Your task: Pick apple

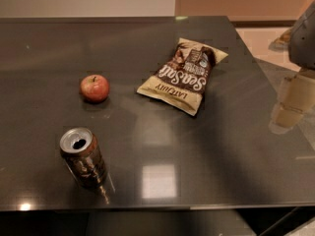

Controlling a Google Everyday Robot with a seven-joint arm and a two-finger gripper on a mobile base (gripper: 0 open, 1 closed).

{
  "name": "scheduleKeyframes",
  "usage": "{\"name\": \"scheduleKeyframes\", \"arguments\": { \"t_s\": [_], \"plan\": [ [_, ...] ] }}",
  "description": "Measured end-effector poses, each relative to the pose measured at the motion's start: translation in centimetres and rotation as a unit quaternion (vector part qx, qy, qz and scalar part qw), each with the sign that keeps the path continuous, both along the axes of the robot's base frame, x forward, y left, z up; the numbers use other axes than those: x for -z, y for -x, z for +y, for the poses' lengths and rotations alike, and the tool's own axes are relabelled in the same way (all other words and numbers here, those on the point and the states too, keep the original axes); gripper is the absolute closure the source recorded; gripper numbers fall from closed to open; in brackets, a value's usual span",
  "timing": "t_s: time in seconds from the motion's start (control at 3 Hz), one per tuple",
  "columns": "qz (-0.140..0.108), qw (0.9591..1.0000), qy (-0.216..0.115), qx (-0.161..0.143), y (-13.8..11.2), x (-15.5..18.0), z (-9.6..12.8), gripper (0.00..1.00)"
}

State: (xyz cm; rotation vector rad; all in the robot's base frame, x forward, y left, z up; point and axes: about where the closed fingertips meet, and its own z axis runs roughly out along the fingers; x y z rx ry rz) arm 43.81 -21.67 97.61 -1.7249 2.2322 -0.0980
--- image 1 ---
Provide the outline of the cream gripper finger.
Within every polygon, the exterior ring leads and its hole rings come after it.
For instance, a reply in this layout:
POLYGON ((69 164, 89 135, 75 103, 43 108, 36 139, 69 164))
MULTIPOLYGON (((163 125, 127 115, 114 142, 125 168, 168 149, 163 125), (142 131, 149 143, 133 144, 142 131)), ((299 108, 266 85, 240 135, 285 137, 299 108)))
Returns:
POLYGON ((285 77, 280 85, 270 130, 285 134, 291 130, 315 105, 315 70, 301 68, 292 77, 285 77))

